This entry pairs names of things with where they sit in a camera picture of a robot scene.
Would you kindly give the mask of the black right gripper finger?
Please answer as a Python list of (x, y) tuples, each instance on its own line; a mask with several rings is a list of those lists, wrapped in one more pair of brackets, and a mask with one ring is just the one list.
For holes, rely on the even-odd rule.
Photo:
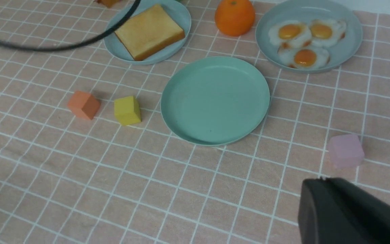
[(342, 178), (305, 179), (298, 226), (303, 244), (390, 244), (390, 205)]

